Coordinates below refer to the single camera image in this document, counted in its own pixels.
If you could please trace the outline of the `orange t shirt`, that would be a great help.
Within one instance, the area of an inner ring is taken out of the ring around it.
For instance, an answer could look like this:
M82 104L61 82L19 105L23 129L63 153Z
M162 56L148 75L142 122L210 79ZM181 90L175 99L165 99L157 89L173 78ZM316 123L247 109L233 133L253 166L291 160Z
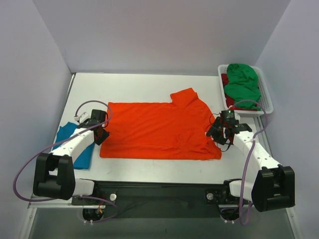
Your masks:
M211 160L222 152L206 136L214 119L192 88L170 95L170 103L113 103L101 158Z

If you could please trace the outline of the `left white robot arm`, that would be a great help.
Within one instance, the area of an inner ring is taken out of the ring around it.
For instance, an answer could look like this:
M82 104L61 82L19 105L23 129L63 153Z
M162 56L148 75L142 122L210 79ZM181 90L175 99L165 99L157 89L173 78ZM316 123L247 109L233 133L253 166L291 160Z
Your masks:
M92 180L76 178L74 162L93 144L101 145L110 135L103 125L108 114L92 110L91 115L80 117L79 125L70 136L49 153L41 153L36 159L33 193L36 196L68 200L83 196L89 205L97 204L101 193Z

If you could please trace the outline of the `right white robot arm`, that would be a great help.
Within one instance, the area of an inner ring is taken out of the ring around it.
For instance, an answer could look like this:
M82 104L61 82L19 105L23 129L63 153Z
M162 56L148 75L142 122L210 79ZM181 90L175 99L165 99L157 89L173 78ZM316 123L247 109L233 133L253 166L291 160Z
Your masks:
M217 144L235 146L246 157L242 178L231 180L221 190L224 202L239 198L251 202L259 212L295 206L294 170L275 160L233 110L221 111L206 135Z

